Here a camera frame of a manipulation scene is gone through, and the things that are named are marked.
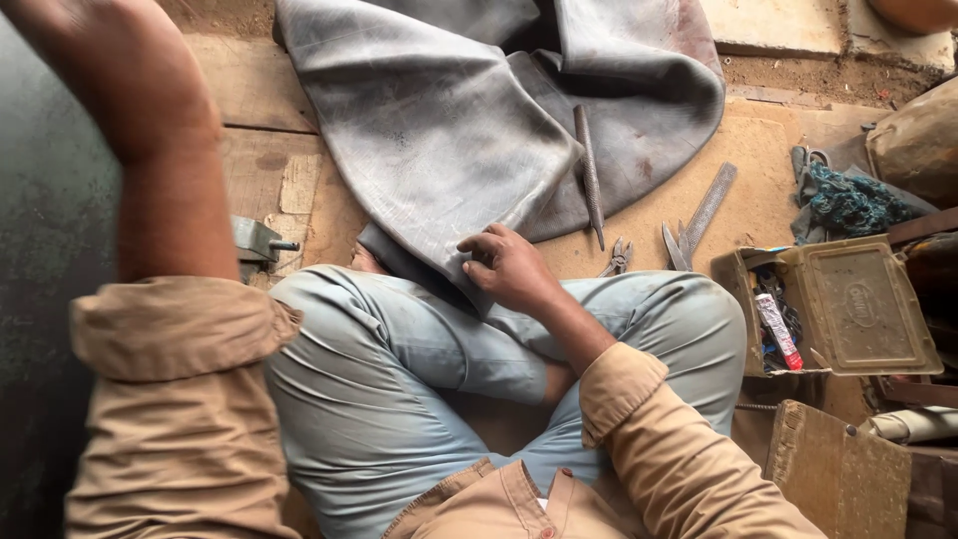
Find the light blue trousers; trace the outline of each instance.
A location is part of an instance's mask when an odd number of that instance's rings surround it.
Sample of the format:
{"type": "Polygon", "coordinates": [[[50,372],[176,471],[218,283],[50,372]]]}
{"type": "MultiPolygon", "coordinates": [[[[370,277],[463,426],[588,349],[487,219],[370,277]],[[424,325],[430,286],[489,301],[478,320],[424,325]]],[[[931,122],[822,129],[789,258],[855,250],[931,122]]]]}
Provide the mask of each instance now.
{"type": "MultiPolygon", "coordinates": [[[[739,305],[707,277],[636,271],[564,281],[618,340],[669,366],[668,384],[728,435],[744,364],[739,305]]],[[[608,465],[582,447],[579,385],[542,435],[504,457],[432,387],[537,404],[543,357],[562,361],[535,320],[495,306],[485,321],[395,277],[302,269],[271,293],[306,313],[299,337],[269,358],[291,481],[331,539],[375,539],[416,497],[481,457],[522,458],[545,492],[556,468],[590,483],[608,465]]]]}

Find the red glue tube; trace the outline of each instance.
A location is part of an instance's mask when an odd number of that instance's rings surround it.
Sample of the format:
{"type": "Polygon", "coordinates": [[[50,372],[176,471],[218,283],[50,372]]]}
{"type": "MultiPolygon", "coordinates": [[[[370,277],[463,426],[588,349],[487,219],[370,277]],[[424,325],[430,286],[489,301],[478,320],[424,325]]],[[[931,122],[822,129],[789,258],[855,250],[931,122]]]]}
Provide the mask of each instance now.
{"type": "Polygon", "coordinates": [[[785,364],[791,370],[802,368],[802,356],[798,354],[798,349],[791,341],[791,335],[782,320],[782,313],[779,313],[778,305],[775,304],[775,298],[769,293],[760,293],[755,296],[755,304],[759,309],[759,316],[762,318],[765,326],[771,330],[775,342],[782,351],[782,357],[785,358],[785,364]]]}

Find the hand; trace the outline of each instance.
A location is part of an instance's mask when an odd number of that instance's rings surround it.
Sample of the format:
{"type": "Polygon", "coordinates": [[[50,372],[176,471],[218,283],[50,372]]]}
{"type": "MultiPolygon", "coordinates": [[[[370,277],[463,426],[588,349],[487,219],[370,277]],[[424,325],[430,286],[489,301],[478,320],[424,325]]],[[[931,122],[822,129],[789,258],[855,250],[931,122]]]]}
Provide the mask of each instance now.
{"type": "Polygon", "coordinates": [[[490,224],[456,248],[472,253],[463,264],[466,275],[507,309],[539,319],[557,302],[572,299],[538,249],[502,223],[490,224]]]}

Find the small screw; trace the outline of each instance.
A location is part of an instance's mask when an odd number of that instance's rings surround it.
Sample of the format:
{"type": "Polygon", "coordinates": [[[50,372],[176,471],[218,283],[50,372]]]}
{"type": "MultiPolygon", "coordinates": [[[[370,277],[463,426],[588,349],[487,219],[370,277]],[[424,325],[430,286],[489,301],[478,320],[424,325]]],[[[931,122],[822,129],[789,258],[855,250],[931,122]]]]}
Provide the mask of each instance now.
{"type": "Polygon", "coordinates": [[[270,240],[269,248],[275,250],[299,250],[299,242],[286,242],[283,240],[270,240]]]}

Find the toolbox lid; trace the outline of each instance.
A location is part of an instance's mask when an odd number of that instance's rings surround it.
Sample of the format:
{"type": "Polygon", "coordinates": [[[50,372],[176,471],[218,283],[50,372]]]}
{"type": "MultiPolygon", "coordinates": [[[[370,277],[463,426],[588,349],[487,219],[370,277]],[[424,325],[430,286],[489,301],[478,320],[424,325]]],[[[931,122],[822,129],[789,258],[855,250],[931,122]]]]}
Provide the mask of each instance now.
{"type": "Polygon", "coordinates": [[[904,264],[887,236],[796,247],[816,350],[839,375],[937,374],[944,370],[904,264]]]}

